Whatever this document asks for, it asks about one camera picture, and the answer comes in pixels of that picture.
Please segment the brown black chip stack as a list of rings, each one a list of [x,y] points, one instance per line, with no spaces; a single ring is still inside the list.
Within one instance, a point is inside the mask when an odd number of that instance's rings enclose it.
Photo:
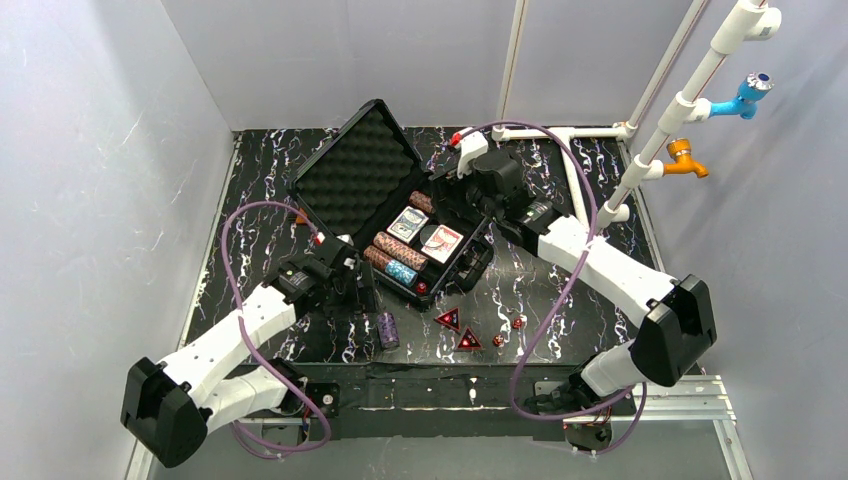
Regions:
[[[409,204],[425,214],[431,215],[435,209],[432,205],[431,198],[420,191],[413,191],[409,196]]]

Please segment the black foam-lined poker case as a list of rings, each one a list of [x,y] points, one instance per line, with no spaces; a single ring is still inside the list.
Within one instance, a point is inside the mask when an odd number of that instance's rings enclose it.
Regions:
[[[386,103],[373,99],[298,168],[289,194],[320,229],[348,234],[354,246],[364,251],[373,245],[376,234],[387,233],[390,223],[410,205],[413,191],[431,196],[432,174]],[[442,291],[472,291],[494,257],[494,249],[485,239],[488,224],[486,217],[437,219],[435,213],[429,215],[427,225],[446,225],[462,234],[461,245],[446,264],[427,258],[427,266],[417,272],[411,287],[375,269],[378,284],[422,309],[432,305]],[[408,245],[420,250],[420,233]],[[428,285],[426,294],[416,292],[418,282]]]

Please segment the purple poker chip stack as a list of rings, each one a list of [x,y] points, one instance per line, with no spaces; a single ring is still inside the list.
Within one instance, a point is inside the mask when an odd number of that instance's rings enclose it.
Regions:
[[[384,312],[378,315],[377,331],[383,350],[393,350],[400,345],[396,320],[391,313]]]

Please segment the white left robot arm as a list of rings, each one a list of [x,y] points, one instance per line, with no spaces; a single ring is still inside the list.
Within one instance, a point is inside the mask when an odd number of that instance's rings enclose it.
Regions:
[[[166,468],[186,462],[218,428],[279,409],[304,376],[268,361],[234,370],[275,335],[319,311],[373,312],[370,266],[347,235],[320,238],[283,262],[206,333],[154,362],[134,363],[125,383],[121,424]]]

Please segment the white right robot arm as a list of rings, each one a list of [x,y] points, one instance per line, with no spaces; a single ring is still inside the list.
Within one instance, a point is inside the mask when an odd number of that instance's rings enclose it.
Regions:
[[[494,221],[510,243],[569,271],[637,330],[634,339],[583,362],[551,393],[527,399],[528,413],[569,418],[608,406],[612,396],[642,382],[673,387],[716,342],[704,281],[676,279],[609,245],[563,206],[533,194],[510,154],[485,153],[469,172],[437,174],[432,181],[437,212]]]

